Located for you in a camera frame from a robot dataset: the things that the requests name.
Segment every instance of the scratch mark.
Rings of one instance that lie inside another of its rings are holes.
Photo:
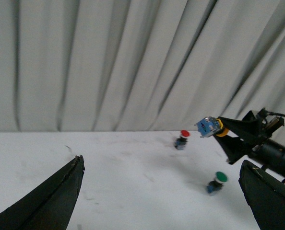
[[[67,145],[65,145],[65,146],[68,148],[69,152],[72,153],[72,149]]]
[[[151,176],[146,175],[145,173],[143,174],[149,181],[154,183],[154,178]]]
[[[260,175],[260,177],[262,177],[262,175],[258,172],[258,170],[257,169],[259,169],[259,168],[252,168],[252,169],[254,169],[257,173],[258,173],[258,175]]]

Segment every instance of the robotic arm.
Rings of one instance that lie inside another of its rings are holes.
[[[284,125],[283,114],[265,109],[257,114],[249,111],[245,117],[233,120],[224,117],[206,117],[196,125],[202,138],[213,136],[225,151],[229,164],[234,164],[244,155],[285,177],[285,147],[271,140],[272,134]],[[228,136],[231,130],[237,137]]]
[[[263,165],[260,169],[250,161],[243,161],[239,178],[261,230],[285,229],[285,185],[265,172],[269,168],[285,177],[285,147],[270,140],[273,132],[284,125],[282,117],[285,115],[262,109],[257,114],[249,111],[241,121],[206,117],[196,124],[202,138],[213,136],[218,141],[229,164],[248,155]],[[229,130],[237,137],[228,136]]]

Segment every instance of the white table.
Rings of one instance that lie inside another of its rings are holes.
[[[215,139],[199,136],[178,151],[179,132],[0,133],[0,212],[83,155],[69,230],[258,230],[238,184],[242,160],[227,164]],[[209,196],[216,171],[229,181]]]

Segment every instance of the curtain fold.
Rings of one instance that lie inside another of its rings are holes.
[[[262,107],[285,113],[285,0],[0,1],[0,131],[194,129]]]

